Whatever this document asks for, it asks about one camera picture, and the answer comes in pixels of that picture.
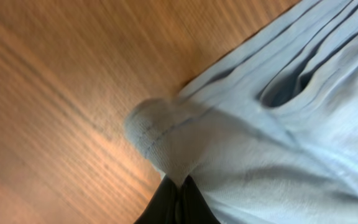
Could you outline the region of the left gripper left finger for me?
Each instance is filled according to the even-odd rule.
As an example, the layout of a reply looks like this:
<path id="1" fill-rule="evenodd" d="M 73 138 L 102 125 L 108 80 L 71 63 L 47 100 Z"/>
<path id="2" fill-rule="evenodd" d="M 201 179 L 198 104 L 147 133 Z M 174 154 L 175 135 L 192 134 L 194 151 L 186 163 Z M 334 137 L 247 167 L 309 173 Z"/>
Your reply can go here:
<path id="1" fill-rule="evenodd" d="M 175 224 L 175 210 L 178 189 L 176 185 L 165 176 L 142 215 L 135 224 Z"/>

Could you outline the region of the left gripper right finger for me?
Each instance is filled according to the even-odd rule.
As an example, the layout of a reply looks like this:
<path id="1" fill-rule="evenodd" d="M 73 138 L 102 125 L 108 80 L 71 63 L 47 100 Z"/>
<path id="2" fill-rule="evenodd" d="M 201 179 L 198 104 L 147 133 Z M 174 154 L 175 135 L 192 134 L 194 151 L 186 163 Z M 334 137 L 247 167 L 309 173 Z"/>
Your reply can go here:
<path id="1" fill-rule="evenodd" d="M 182 224 L 220 224 L 190 176 L 180 189 L 180 215 Z"/>

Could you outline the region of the light blue t-shirt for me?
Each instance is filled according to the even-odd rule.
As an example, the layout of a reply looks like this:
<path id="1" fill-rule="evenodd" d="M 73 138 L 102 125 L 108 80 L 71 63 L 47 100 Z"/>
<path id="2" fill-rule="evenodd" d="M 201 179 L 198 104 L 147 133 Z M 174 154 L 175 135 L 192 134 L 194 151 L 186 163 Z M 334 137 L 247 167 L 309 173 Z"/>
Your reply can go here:
<path id="1" fill-rule="evenodd" d="M 126 138 L 223 223 L 358 223 L 358 1 L 301 1 Z"/>

